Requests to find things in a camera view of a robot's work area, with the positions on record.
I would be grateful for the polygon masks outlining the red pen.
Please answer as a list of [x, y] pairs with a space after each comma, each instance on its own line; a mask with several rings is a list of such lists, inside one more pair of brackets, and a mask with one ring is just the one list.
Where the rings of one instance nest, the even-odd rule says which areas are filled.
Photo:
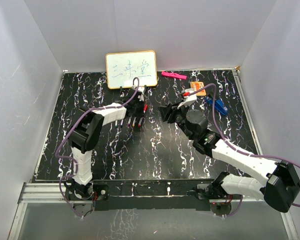
[[138, 127], [141, 127], [142, 121], [145, 117], [145, 113], [146, 113], [147, 109], [148, 109], [148, 104], [145, 104], [144, 108], [143, 108], [143, 115], [140, 117], [139, 122], [138, 122]]

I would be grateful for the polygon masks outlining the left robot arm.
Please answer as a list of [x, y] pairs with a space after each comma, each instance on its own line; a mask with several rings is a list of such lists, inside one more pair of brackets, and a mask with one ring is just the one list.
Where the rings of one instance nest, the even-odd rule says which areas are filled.
[[74, 157], [74, 176], [64, 186], [76, 197], [87, 200], [93, 195], [92, 151], [97, 146], [103, 126], [118, 123], [125, 118], [130, 121], [141, 119], [145, 108], [146, 87], [132, 87], [127, 96], [115, 102], [91, 110], [69, 135], [69, 143]]

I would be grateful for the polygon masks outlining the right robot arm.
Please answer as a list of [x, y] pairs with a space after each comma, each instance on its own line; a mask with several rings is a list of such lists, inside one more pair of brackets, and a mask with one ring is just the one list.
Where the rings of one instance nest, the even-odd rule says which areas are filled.
[[228, 195], [245, 195], [264, 200], [273, 209], [286, 213], [300, 192], [300, 178], [293, 164], [275, 162], [239, 147], [230, 147], [221, 135], [208, 127], [208, 119], [199, 110], [178, 103], [159, 106], [163, 122], [177, 124], [192, 141], [199, 153], [227, 163], [248, 176], [237, 176], [223, 171], [206, 187], [197, 186], [197, 194], [210, 199]]

